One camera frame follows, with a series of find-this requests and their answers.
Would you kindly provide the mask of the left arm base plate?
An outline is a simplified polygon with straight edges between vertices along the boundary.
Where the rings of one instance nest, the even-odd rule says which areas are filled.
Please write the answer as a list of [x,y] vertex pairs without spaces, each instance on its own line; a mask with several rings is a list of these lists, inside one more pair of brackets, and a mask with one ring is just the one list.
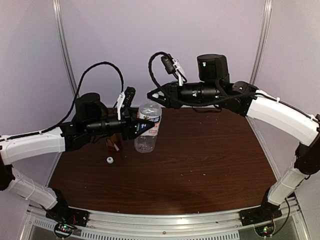
[[89,220],[89,212],[77,208],[68,207],[65,212],[53,209],[45,209],[45,217],[56,222],[53,233],[59,239],[66,239],[75,234],[79,227],[86,227]]

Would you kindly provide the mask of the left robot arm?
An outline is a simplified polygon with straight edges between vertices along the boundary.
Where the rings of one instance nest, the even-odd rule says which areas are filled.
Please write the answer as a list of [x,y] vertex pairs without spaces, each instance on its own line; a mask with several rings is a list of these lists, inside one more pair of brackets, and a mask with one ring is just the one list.
[[71,121],[59,123],[51,130],[2,136],[0,189],[34,201],[46,210],[52,209],[53,215],[61,222],[69,221],[72,211],[65,206],[61,194],[26,177],[14,169],[12,164],[44,154],[79,150],[95,136],[109,137],[119,133],[123,140],[139,137],[153,128],[155,123],[134,117],[134,110],[130,108],[134,95],[132,88],[120,93],[117,113],[109,114],[98,93],[86,93],[76,99],[75,115]]

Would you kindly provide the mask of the clear water bottle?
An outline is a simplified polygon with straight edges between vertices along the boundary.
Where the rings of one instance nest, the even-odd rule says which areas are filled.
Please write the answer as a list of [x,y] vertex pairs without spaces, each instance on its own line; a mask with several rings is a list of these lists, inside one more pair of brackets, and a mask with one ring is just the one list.
[[139,107],[137,117],[154,123],[154,127],[134,140],[134,147],[139,153],[150,153],[156,145],[162,119],[162,108],[158,103],[148,100]]

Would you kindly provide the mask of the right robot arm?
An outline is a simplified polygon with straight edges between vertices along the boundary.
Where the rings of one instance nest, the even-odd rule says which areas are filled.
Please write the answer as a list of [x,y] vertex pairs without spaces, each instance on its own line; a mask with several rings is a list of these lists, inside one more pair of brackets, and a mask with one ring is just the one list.
[[166,72],[175,81],[150,91],[147,97],[163,107],[179,109],[182,106],[201,108],[214,106],[227,109],[243,117],[260,120],[296,138],[299,145],[295,161],[283,176],[265,193],[261,205],[244,210],[244,219],[258,217],[266,221],[272,218],[282,202],[290,196],[301,182],[320,170],[320,117],[307,114],[277,97],[270,96],[258,87],[245,82],[230,82],[227,58],[222,54],[203,54],[197,57],[199,82],[187,81],[179,61],[160,51],[151,56],[153,61],[161,58]]

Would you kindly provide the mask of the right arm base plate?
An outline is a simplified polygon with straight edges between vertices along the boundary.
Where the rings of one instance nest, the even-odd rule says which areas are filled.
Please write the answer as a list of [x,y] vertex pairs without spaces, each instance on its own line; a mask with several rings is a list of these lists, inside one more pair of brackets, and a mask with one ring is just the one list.
[[244,209],[239,212],[242,226],[253,225],[255,233],[261,238],[271,237],[275,233],[275,219],[281,216],[281,210],[268,210],[262,206]]

